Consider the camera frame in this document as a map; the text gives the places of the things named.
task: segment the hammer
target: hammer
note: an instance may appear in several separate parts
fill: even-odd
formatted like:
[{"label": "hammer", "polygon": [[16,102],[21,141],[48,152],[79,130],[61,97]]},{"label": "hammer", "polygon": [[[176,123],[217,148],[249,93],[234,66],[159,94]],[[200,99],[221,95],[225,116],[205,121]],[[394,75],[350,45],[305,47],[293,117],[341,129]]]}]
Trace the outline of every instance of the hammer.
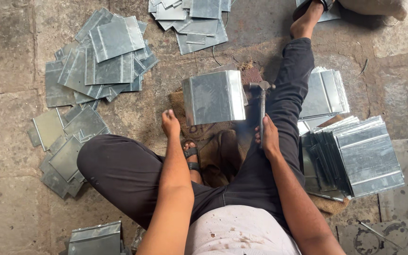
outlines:
[{"label": "hammer", "polygon": [[263,143],[264,143],[264,125],[262,124],[262,119],[265,116],[265,94],[266,90],[268,89],[275,89],[275,85],[270,85],[266,81],[262,82],[250,82],[250,89],[254,87],[259,87],[261,88],[261,101],[260,101],[260,109],[261,109],[261,114],[259,115],[259,135],[261,136],[261,144],[259,146],[260,149],[262,149]]}]

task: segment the hand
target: hand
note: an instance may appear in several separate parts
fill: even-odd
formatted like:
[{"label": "hand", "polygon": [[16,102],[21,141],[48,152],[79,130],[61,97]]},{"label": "hand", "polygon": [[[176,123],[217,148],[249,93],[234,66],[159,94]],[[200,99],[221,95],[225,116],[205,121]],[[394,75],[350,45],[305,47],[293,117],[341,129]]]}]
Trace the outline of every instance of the hand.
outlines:
[{"label": "hand", "polygon": [[[264,125],[264,143],[263,149],[265,156],[270,160],[276,156],[280,156],[280,142],[278,139],[278,129],[273,124],[272,119],[270,119],[268,114],[265,114],[265,117],[262,119],[262,123]],[[256,143],[261,143],[261,135],[256,133],[254,135]]]},{"label": "hand", "polygon": [[162,129],[165,132],[166,137],[169,139],[171,137],[180,137],[180,124],[177,118],[174,116],[173,110],[166,110],[161,115],[162,118]]}]

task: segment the hammer head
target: hammer head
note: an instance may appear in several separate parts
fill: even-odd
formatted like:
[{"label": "hammer head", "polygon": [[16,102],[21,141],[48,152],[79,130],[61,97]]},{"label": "hammer head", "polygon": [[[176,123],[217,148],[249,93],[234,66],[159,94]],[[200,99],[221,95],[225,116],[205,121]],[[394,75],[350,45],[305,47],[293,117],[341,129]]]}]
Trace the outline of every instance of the hammer head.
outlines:
[{"label": "hammer head", "polygon": [[270,85],[268,82],[266,82],[266,81],[262,81],[262,82],[259,82],[259,83],[257,83],[257,82],[250,82],[250,89],[253,89],[253,88],[257,88],[257,87],[259,87],[259,88],[261,88],[261,89],[265,89],[265,90],[267,90],[267,89],[275,89],[275,85]]}]

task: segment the hammer handle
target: hammer handle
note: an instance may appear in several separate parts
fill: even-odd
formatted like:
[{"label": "hammer handle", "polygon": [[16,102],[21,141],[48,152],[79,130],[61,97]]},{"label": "hammer handle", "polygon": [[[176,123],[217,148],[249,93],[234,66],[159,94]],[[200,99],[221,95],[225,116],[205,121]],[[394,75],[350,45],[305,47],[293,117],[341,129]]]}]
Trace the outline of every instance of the hammer handle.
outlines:
[{"label": "hammer handle", "polygon": [[263,148],[264,145],[264,125],[262,123],[262,119],[265,116],[265,89],[261,90],[261,115],[259,117],[259,135],[261,136],[261,145],[259,146],[260,149]]}]

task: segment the black sandal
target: black sandal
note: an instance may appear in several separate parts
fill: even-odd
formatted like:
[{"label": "black sandal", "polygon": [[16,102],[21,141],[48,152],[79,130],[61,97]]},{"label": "black sandal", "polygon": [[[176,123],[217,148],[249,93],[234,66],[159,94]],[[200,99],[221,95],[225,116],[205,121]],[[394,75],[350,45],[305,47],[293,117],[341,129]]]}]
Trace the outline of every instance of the black sandal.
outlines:
[{"label": "black sandal", "polygon": [[202,178],[202,173],[201,173],[201,168],[200,168],[200,151],[198,149],[198,144],[193,140],[193,139],[186,139],[185,141],[183,141],[181,143],[181,147],[182,149],[185,147],[185,144],[187,143],[194,143],[196,145],[196,147],[193,148],[189,148],[188,150],[184,150],[184,156],[185,159],[188,159],[189,157],[193,156],[193,155],[197,155],[198,156],[198,162],[187,162],[188,165],[188,169],[190,170],[196,170],[198,171],[198,173],[200,173],[201,178]]},{"label": "black sandal", "polygon": [[[300,17],[302,17],[308,10],[312,1],[313,0],[306,0],[301,5],[299,5],[297,9],[295,9],[294,14],[292,14],[292,19],[296,21]],[[324,5],[324,12],[330,10],[333,7],[333,0],[319,0],[319,1]]]}]

